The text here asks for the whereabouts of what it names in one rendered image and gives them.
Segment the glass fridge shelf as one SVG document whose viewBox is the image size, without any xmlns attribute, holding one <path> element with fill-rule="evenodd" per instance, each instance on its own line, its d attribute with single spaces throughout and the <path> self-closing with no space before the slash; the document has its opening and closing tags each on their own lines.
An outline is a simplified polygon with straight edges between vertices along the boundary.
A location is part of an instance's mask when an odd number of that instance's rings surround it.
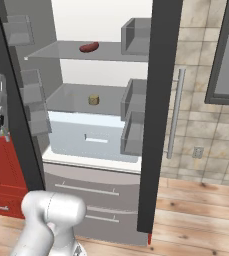
<svg viewBox="0 0 229 256">
<path fill-rule="evenodd" d="M 48 99 L 47 109 L 119 116 L 125 87 L 63 84 Z M 89 96 L 99 96 L 98 105 L 89 104 Z"/>
<path fill-rule="evenodd" d="M 98 60 L 121 62 L 147 62 L 148 57 L 143 55 L 123 55 L 120 42 L 100 42 L 99 48 L 90 53 L 82 53 L 81 45 L 88 41 L 56 41 L 25 57 L 29 58 L 54 58 L 74 60 Z"/>
</svg>

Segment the red-brown sausage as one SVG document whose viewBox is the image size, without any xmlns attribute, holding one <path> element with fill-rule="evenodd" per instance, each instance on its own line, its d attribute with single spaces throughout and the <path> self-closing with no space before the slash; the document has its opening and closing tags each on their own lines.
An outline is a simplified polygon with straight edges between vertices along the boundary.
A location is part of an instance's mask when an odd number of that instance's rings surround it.
<svg viewBox="0 0 229 256">
<path fill-rule="evenodd" d="M 82 53 L 90 53 L 93 52 L 95 50 L 97 50 L 99 48 L 99 43 L 98 42 L 93 42 L 90 44 L 85 44 L 79 47 L 79 50 Z"/>
</svg>

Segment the grey fridge body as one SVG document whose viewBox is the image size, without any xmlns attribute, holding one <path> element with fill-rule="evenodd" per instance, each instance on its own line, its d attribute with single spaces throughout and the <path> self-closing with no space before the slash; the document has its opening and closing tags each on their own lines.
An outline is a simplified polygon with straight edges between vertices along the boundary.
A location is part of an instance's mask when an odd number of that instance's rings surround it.
<svg viewBox="0 0 229 256">
<path fill-rule="evenodd" d="M 25 57 L 56 41 L 120 42 L 121 27 L 131 18 L 150 18 L 152 0 L 5 0 L 8 16 L 28 15 L 34 43 L 14 46 L 21 72 L 38 69 L 47 99 L 63 84 L 127 87 L 130 79 L 148 79 L 147 62 Z M 141 177 L 136 163 L 56 154 L 49 134 L 33 136 L 42 164 L 60 164 Z"/>
</svg>

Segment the grey door bin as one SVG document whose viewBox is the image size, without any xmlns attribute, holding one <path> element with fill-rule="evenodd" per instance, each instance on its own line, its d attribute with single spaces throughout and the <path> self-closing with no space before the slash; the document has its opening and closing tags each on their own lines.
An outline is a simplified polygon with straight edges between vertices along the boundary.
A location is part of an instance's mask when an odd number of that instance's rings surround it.
<svg viewBox="0 0 229 256">
<path fill-rule="evenodd" d="M 52 132 L 45 103 L 37 103 L 29 106 L 29 126 L 33 136 Z"/>
<path fill-rule="evenodd" d="M 23 70 L 21 72 L 23 87 L 20 89 L 23 103 L 34 104 L 45 101 L 45 93 L 38 69 Z"/>
<path fill-rule="evenodd" d="M 121 53 L 123 55 L 149 54 L 150 18 L 131 18 L 121 27 Z"/>
<path fill-rule="evenodd" d="M 28 15 L 8 16 L 4 23 L 7 42 L 10 46 L 25 46 L 34 43 L 31 22 Z"/>
<path fill-rule="evenodd" d="M 130 79 L 121 99 L 121 120 L 124 121 L 131 111 L 144 112 L 147 81 Z"/>
<path fill-rule="evenodd" d="M 121 136 L 121 153 L 131 156 L 141 156 L 143 134 L 144 113 L 131 111 L 127 116 L 125 127 Z"/>
</svg>

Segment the white crisper drawer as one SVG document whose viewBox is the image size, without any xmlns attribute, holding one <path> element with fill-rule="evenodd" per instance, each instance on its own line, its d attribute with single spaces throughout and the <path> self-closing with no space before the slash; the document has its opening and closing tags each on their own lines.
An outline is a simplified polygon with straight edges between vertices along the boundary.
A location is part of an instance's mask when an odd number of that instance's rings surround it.
<svg viewBox="0 0 229 256">
<path fill-rule="evenodd" d="M 121 153 L 125 122 L 119 116 L 49 111 L 54 153 L 136 163 L 137 156 Z"/>
</svg>

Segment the grey freezer drawer front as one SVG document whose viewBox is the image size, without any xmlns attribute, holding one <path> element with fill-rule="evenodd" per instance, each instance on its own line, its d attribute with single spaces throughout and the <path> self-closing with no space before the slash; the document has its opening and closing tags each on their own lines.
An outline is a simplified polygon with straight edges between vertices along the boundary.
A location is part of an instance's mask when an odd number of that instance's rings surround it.
<svg viewBox="0 0 229 256">
<path fill-rule="evenodd" d="M 112 223 L 84 218 L 80 224 L 74 227 L 74 232 L 77 236 L 136 246 L 146 246 L 148 243 L 148 235 L 137 231 L 136 211 L 121 211 L 88 206 L 86 215 L 103 217 L 115 215 L 120 222 Z"/>
<path fill-rule="evenodd" d="M 140 176 L 60 164 L 44 163 L 46 190 L 81 197 L 89 206 L 137 211 Z M 97 194 L 54 187 L 64 184 L 120 193 L 119 196 Z"/>
</svg>

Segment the red cabinet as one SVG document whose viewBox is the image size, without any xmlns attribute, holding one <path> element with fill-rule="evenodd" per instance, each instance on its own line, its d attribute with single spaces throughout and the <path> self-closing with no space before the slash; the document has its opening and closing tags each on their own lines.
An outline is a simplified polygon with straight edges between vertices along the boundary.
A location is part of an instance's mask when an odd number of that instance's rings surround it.
<svg viewBox="0 0 229 256">
<path fill-rule="evenodd" d="M 0 215 L 23 219 L 21 202 L 27 192 L 13 142 L 0 136 L 0 206 L 9 207 L 9 211 L 0 210 Z"/>
</svg>

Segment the dark framed window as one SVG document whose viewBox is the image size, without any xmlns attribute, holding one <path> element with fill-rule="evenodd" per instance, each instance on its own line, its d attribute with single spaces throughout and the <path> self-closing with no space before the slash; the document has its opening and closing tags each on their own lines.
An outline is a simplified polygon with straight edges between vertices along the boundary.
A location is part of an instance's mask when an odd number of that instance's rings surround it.
<svg viewBox="0 0 229 256">
<path fill-rule="evenodd" d="M 205 103 L 229 105 L 229 0 L 224 12 Z"/>
</svg>

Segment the grey wall outlet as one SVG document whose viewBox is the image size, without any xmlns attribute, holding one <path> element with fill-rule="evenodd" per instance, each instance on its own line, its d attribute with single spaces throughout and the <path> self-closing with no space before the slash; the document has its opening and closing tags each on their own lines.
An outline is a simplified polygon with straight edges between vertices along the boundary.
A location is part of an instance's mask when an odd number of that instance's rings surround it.
<svg viewBox="0 0 229 256">
<path fill-rule="evenodd" d="M 203 151 L 204 151 L 203 147 L 195 147 L 194 150 L 193 150 L 192 157 L 201 159 L 202 156 L 203 156 Z"/>
</svg>

